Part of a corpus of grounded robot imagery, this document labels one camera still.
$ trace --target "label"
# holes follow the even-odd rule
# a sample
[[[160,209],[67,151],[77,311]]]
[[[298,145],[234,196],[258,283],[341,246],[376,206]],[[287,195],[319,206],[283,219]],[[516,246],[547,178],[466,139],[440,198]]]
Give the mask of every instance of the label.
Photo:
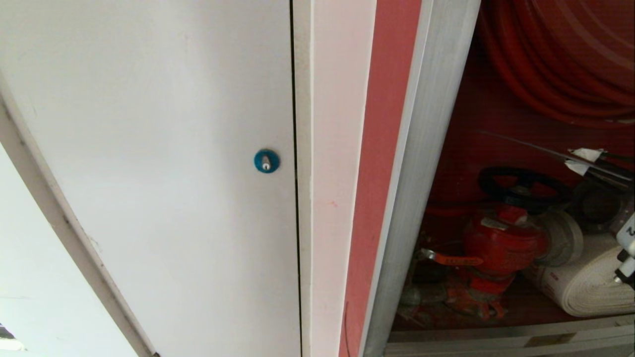
[[[635,240],[635,213],[631,215],[624,227],[620,229],[620,231],[617,233],[616,238],[617,243],[620,243],[622,248],[626,249],[627,252],[629,252],[629,254],[633,256],[633,254],[635,253],[632,252],[633,240]]]
[[[507,228],[509,228],[507,224],[504,224],[503,222],[499,222],[495,219],[491,219],[489,217],[485,217],[481,219],[481,225],[485,227],[489,227],[489,228],[500,229],[501,231],[504,231]]]

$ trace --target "white metal door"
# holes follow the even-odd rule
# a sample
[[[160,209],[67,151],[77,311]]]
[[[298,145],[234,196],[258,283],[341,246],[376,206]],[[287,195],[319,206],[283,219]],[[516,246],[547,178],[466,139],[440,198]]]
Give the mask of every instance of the white metal door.
[[[300,354],[290,32],[288,0],[0,0],[17,119],[162,357]]]

